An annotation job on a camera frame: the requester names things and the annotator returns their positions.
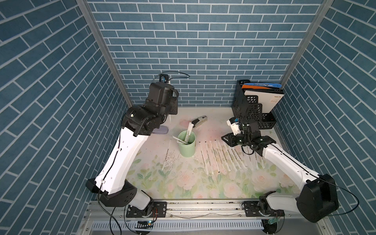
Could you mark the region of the eleventh straw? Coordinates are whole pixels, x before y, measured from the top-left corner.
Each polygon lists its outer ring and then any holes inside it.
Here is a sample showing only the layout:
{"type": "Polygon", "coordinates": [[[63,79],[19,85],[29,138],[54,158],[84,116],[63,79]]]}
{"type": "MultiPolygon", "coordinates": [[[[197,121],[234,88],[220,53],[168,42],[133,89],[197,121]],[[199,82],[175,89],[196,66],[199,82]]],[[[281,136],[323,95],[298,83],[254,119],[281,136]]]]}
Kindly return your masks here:
{"type": "Polygon", "coordinates": [[[170,145],[171,145],[171,140],[169,140],[169,143],[168,143],[168,147],[167,147],[166,155],[165,155],[164,162],[163,162],[162,171],[164,171],[165,166],[166,166],[166,161],[167,161],[167,156],[168,156],[168,153],[169,153],[170,145]]]}

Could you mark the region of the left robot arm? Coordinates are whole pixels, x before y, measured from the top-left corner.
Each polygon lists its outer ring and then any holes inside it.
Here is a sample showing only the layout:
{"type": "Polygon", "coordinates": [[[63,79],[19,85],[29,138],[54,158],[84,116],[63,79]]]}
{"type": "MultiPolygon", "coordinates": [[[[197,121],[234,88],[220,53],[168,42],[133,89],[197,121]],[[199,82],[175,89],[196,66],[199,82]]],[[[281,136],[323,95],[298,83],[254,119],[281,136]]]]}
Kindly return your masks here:
{"type": "Polygon", "coordinates": [[[122,118],[120,132],[104,168],[86,187],[107,207],[130,205],[149,214],[153,199],[126,180],[142,145],[169,115],[178,112],[178,91],[168,82],[154,82],[143,105],[130,107],[122,118]]]}

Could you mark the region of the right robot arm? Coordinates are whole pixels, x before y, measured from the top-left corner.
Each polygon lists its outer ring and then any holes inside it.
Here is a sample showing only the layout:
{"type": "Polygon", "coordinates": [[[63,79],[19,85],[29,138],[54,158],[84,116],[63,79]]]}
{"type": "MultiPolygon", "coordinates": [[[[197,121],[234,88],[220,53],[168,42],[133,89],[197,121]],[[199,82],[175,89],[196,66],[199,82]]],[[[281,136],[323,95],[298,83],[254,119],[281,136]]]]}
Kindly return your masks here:
{"type": "Polygon", "coordinates": [[[273,163],[298,187],[297,196],[268,192],[259,197],[261,212],[291,211],[300,213],[306,220],[315,223],[339,208],[335,180],[328,174],[321,175],[309,169],[286,153],[269,136],[229,133],[221,138],[228,146],[248,146],[273,163]]]}

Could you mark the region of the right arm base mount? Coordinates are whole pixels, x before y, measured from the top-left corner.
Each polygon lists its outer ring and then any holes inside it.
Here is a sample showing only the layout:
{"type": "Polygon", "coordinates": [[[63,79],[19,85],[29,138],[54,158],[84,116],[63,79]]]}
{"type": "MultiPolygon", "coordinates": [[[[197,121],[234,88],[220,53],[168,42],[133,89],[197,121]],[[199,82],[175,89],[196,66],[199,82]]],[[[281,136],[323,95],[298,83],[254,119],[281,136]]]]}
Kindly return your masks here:
{"type": "Polygon", "coordinates": [[[283,210],[274,210],[266,202],[263,201],[244,201],[241,208],[245,211],[247,217],[283,217],[283,210]]]}

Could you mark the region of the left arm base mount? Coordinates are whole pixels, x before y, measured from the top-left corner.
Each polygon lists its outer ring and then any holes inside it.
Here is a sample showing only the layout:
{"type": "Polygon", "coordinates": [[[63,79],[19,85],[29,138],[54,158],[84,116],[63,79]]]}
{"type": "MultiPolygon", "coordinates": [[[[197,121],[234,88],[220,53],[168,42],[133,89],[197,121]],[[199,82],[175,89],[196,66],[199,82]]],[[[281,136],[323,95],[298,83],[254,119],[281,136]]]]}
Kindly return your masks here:
{"type": "Polygon", "coordinates": [[[129,205],[126,209],[126,218],[156,218],[165,217],[166,215],[167,202],[165,201],[153,201],[151,200],[149,204],[143,209],[138,209],[137,207],[129,205]]]}

